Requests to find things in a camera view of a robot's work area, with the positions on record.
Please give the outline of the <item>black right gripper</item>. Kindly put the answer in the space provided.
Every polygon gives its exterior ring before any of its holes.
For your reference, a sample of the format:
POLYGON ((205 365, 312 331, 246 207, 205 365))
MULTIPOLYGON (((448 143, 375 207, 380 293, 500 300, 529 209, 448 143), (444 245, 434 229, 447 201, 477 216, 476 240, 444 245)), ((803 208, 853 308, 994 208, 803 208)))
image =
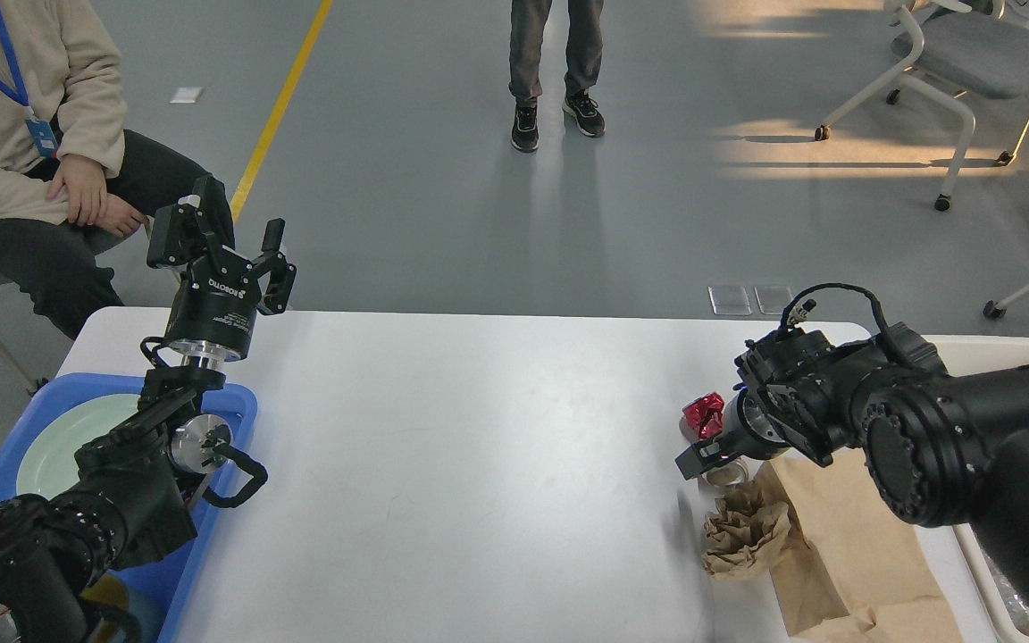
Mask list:
POLYGON ((742 457, 767 461, 783 455, 790 443, 747 391, 738 391, 723 412, 719 439, 700 440, 674 459, 685 480, 747 481, 742 457))

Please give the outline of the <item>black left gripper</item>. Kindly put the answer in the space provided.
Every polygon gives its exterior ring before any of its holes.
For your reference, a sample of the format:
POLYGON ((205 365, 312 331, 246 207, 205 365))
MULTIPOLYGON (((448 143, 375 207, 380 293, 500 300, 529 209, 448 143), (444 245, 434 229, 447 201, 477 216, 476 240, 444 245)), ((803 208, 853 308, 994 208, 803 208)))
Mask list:
POLYGON ((225 361, 242 361, 252 345, 257 310, 264 316, 285 313, 297 279, 297 267, 282 249, 286 221, 269 220, 256 260, 234 247, 229 201, 220 180, 206 174, 189 195, 155 213, 148 241, 148 267, 182 267, 182 286, 172 302, 163 334, 169 347, 183 353, 205 342, 226 351, 225 361), (242 282, 250 264, 252 278, 242 282), (268 285, 260 298, 262 277, 268 285))

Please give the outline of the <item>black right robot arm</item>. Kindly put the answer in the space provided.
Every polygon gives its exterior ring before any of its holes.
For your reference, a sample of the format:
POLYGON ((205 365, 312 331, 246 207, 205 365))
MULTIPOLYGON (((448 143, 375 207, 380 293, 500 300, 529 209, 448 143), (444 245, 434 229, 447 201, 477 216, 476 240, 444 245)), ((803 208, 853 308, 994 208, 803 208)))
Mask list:
POLYGON ((883 503, 923 528, 967 522, 1029 605, 1029 363, 951 376, 935 345, 890 325, 870 290, 877 333, 833 346, 801 323, 805 288, 779 325, 736 358, 736 397, 717 435, 675 457, 696 479, 740 456, 797 449, 821 467, 861 448, 883 503))

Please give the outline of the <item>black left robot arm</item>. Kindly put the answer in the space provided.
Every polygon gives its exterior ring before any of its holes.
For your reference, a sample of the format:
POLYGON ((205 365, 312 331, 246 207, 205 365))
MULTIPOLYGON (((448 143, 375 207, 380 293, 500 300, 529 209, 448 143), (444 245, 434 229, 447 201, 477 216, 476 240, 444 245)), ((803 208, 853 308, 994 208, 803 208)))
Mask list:
POLYGON ((104 574, 159 562, 196 539, 192 513, 244 504, 265 468, 203 410, 223 365, 247 357, 256 317, 283 313, 297 269, 268 223, 260 255, 223 244, 212 224, 213 180, 156 212, 150 267, 180 270, 163 335, 140 342, 151 363, 138 410, 75 451, 77 483, 46 499, 0 501, 0 642, 142 642, 127 607, 90 598, 104 574))

